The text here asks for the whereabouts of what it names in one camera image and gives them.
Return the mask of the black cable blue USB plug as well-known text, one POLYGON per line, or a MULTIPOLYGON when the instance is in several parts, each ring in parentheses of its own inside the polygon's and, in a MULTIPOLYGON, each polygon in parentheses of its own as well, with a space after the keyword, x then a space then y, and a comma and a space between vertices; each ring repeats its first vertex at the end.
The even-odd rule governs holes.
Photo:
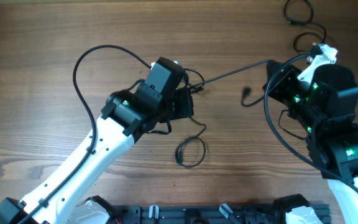
MULTIPOLYGON (((209 79, 209 80, 204 80, 204 81, 202 81, 202 82, 200 82, 200 83, 197 83, 197 84, 195 84, 195 85, 192 85, 192 86, 189 87, 189 89, 191 89, 191 90, 192 90, 192 89, 197 89, 199 86, 204 87, 204 85, 205 85, 206 83, 210 83, 210 82, 214 82, 214 81, 216 81, 216 80, 220 80, 220 79, 222 79, 222 78, 224 78, 224 77, 228 77, 228 76, 230 76, 230 75, 233 75, 233 74, 242 72, 242 71, 244 71, 244 70, 248 70, 248 69, 250 69, 250 68, 253 68, 253 67, 256 67, 256 66, 259 66, 259 65, 268 63, 269 61, 270 61, 270 60, 262 60, 262 61, 259 61, 259 62, 256 62, 256 63, 252 63, 252 64, 250 64, 250 65, 246 65, 245 67, 238 68, 238 69, 236 69, 236 70, 233 70, 233 71, 224 73, 224 74, 222 74, 222 75, 219 75, 219 76, 217 76, 217 77, 211 78, 211 79, 209 79)), ((250 89, 248 89, 248 90, 246 90, 246 89, 247 89, 247 88, 244 88, 244 91, 243 91, 243 94, 242 94, 242 98, 241 98, 241 105, 242 105, 243 107, 251 107, 251 106, 254 106, 254 105, 258 104, 259 102, 261 102, 261 101, 263 100, 263 96, 261 96, 259 99, 255 100, 254 102, 252 102, 252 103, 250 103, 250 104, 245 104, 245 103, 244 103, 244 100, 245 100, 245 98, 247 97, 247 94, 248 94, 248 93, 246 93, 246 91, 249 90, 249 93, 250 93, 250 89)))

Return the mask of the black cable micro USB plug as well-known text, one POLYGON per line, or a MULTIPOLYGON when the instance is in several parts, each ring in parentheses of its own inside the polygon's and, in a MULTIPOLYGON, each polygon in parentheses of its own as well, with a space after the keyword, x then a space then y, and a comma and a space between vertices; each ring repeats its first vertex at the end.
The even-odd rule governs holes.
POLYGON ((201 135, 206 131, 207 125, 200 123, 193 117, 190 120, 202 127, 202 129, 195 135, 189 136, 184 139, 175 149, 175 161, 176 163, 186 169, 192 169, 199 166, 205 159, 207 146, 201 139, 201 135))

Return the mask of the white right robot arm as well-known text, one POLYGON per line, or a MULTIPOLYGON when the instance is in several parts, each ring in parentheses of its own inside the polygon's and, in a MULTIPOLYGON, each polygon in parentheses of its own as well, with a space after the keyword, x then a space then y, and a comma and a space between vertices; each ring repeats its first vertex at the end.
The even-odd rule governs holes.
POLYGON ((318 66, 309 83, 297 78, 300 73, 269 61, 268 95, 305 129, 309 157, 328 181, 345 222, 358 223, 358 84, 351 70, 336 64, 318 66))

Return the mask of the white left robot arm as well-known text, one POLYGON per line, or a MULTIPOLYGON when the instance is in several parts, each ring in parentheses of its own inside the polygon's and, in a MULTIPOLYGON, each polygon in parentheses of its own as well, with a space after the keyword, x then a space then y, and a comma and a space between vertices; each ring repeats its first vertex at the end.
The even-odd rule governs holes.
POLYGON ((181 119, 178 97, 188 94, 186 70, 160 57, 146 79, 112 93, 92 120, 87 138, 41 185, 21 200, 0 203, 0 223, 108 223, 113 212, 98 199, 80 203, 101 174, 145 133, 156 133, 157 123, 181 119))

